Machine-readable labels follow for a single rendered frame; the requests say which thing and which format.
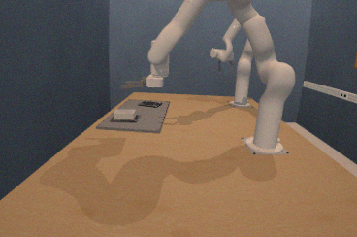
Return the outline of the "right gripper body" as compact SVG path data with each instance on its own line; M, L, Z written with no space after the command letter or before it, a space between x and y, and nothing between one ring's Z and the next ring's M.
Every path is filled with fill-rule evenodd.
M232 53L227 61L233 61L233 60L234 60L234 54Z

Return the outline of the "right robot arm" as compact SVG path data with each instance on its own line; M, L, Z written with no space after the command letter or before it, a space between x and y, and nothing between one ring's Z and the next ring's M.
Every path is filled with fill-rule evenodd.
M217 58L221 62L226 62L232 54L233 46L232 41L241 29L241 25L235 19L230 25L229 29L223 36L223 42L226 44L226 50L212 49L210 51L211 58ZM237 67L237 78L235 88L235 98L230 104L238 107L249 107L250 104L247 100L248 84L251 72L251 60L253 57L252 47L247 39L243 49L240 61ZM247 102L247 103L246 103Z

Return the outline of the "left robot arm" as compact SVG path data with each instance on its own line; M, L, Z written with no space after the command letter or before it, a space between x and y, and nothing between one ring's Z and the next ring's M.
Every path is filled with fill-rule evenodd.
M279 142L278 133L283 105L294 87L295 72L290 65L277 62L269 29L249 4L252 0L184 0L172 21L156 40L151 41L148 53L150 74L169 75L170 52L210 1L227 1L232 15L243 28L252 47L259 78L267 85L259 100L254 137L248 138L246 145L260 153L280 153L283 146Z

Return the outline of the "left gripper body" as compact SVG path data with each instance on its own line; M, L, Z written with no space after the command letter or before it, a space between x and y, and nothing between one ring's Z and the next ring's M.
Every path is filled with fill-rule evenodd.
M150 76L146 79L146 86L147 87L163 87L163 78L168 77L166 76Z

